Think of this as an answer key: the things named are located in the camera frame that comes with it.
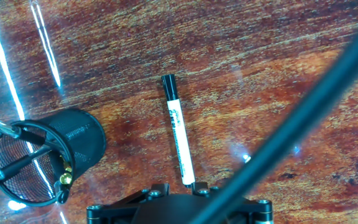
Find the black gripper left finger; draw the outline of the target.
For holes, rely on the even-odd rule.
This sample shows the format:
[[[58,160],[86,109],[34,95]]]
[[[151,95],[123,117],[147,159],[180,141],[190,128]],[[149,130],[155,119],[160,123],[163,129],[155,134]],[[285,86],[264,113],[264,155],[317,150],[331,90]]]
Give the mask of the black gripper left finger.
[[[86,223],[131,223],[143,203],[168,196],[169,193],[169,184],[152,184],[150,189],[141,189],[112,204],[90,205],[86,208]]]

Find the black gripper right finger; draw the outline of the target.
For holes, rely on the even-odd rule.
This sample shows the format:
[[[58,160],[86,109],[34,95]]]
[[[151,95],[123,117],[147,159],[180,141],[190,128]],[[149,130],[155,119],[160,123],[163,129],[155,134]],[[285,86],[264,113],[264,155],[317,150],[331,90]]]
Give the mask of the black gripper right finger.
[[[206,182],[192,183],[192,195],[211,197],[219,192],[218,186],[209,187]],[[270,200],[249,200],[243,198],[242,204],[228,214],[223,224],[273,224],[273,205]]]

